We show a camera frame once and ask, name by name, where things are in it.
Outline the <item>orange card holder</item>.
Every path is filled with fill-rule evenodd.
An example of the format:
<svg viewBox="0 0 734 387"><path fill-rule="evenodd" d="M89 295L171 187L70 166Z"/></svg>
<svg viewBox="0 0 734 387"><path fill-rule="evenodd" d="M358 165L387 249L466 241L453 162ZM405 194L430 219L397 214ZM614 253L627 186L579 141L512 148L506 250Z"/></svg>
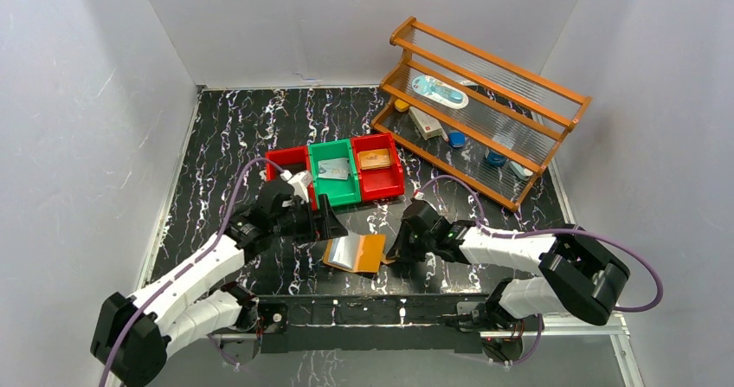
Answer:
<svg viewBox="0 0 734 387"><path fill-rule="evenodd" d="M326 244L322 262L332 268L353 274L376 274L383 264L387 236L382 234L346 236Z"/></svg>

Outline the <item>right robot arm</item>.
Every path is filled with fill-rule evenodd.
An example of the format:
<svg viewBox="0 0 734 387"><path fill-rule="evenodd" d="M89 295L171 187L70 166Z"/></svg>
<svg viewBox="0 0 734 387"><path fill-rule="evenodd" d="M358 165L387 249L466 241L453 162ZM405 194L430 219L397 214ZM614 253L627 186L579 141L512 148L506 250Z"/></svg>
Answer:
<svg viewBox="0 0 734 387"><path fill-rule="evenodd" d="M481 303L463 303L443 322L461 331L507 329L529 316L569 313L604 326L630 271L582 229L566 226L548 235L482 228L468 220L449 222L428 202L415 200L403 212L387 262L417 263L427 254L446 262L488 264L525 271L528 279L502 280Z"/></svg>

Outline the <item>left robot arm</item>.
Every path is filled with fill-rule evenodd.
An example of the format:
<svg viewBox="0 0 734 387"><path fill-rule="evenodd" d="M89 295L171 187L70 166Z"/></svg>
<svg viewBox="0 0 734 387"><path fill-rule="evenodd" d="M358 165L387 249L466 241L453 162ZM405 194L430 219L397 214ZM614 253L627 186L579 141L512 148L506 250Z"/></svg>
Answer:
<svg viewBox="0 0 734 387"><path fill-rule="evenodd" d="M262 325L259 300L222 280L241 270L274 241L330 241L348 234L327 195L310 203L294 182L265 183L257 198L229 207L222 227L169 273L130 295L102 304L90 346L104 369L125 386L146 386L168 358L223 328L250 332Z"/></svg>

